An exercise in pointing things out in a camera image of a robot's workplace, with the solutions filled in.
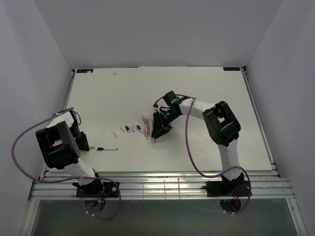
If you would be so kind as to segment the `grey silver pen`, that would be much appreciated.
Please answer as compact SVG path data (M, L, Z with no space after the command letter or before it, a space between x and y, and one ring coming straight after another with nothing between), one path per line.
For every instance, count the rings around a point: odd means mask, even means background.
M147 129L147 138L150 140L150 135L149 135L149 126L148 126L148 119L146 118L146 129Z

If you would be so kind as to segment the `red pen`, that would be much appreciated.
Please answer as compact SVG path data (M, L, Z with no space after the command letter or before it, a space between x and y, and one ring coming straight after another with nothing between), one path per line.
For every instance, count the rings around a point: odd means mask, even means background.
M141 116L141 121L142 121L142 131L143 131L144 137L147 138L146 122L145 122L144 115Z

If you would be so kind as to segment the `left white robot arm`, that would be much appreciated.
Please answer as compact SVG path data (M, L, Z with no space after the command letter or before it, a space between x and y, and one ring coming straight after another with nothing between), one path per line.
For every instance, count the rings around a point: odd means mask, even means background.
M68 172L78 177L74 184L84 194L98 197L104 193L104 184L96 171L81 160L81 151L89 151L87 136L79 128L81 118L77 112L64 111L42 129L36 131L41 153L50 169Z

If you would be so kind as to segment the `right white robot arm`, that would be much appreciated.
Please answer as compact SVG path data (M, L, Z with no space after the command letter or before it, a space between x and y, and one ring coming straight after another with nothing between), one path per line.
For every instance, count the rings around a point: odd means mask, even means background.
M173 122L179 116L195 117L205 122L212 141L218 146L222 172L218 175L221 181L207 182L204 189L209 196L232 196L241 192L245 181L239 166L237 144L241 126L225 101L219 103L204 103L194 97L177 95L174 91L166 93L162 100L167 107L153 114L153 129L151 137L157 139L171 131Z

